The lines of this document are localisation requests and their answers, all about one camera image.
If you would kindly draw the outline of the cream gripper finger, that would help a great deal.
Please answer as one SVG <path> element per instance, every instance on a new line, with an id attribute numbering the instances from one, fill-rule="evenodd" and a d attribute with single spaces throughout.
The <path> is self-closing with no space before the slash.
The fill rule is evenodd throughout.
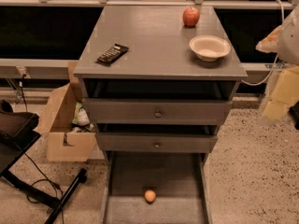
<path id="1" fill-rule="evenodd" d="M 263 116 L 271 121 L 283 118 L 299 102 L 299 66 L 283 70 L 270 93 Z"/>
<path id="2" fill-rule="evenodd" d="M 259 41 L 255 48 L 264 53 L 277 52 L 280 28 L 281 26 L 275 28 L 267 37 Z"/>

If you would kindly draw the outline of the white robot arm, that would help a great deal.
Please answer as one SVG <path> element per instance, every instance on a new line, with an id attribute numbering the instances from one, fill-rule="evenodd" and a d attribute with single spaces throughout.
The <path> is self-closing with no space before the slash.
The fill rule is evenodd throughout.
<path id="1" fill-rule="evenodd" d="M 290 65 L 278 76 L 262 113 L 264 119 L 276 121 L 299 102 L 299 6 L 266 38 L 256 45 L 258 51 L 276 55 Z"/>

